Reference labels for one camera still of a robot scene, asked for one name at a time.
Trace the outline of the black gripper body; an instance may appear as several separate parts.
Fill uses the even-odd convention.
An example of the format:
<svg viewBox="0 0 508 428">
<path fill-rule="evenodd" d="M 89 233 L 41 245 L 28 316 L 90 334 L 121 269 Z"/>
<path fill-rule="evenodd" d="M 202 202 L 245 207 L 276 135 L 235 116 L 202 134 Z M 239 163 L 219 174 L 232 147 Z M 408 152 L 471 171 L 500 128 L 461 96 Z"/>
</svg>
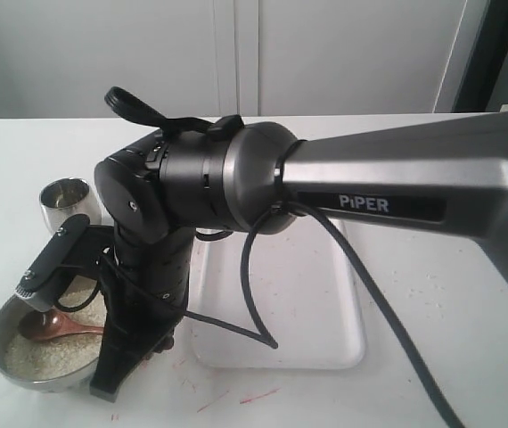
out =
<svg viewBox="0 0 508 428">
<path fill-rule="evenodd" d="M 108 310 L 105 328 L 126 348 L 162 352 L 188 304 L 194 230 L 177 227 L 146 243 L 121 226 L 101 258 L 100 284 Z"/>
</svg>

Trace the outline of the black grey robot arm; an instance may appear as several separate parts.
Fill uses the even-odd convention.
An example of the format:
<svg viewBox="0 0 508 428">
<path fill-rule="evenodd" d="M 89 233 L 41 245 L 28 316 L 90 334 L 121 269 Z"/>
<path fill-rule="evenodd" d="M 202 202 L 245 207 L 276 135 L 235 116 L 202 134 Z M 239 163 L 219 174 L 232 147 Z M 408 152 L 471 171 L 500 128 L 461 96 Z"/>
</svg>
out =
<svg viewBox="0 0 508 428">
<path fill-rule="evenodd" d="M 167 119 L 129 108 L 153 132 L 100 161 L 113 219 L 99 281 L 108 317 L 90 392 L 114 401 L 186 315 L 199 228 L 249 240 L 298 215 L 472 239 L 508 283 L 508 111 L 314 141 L 274 122 Z"/>
</svg>

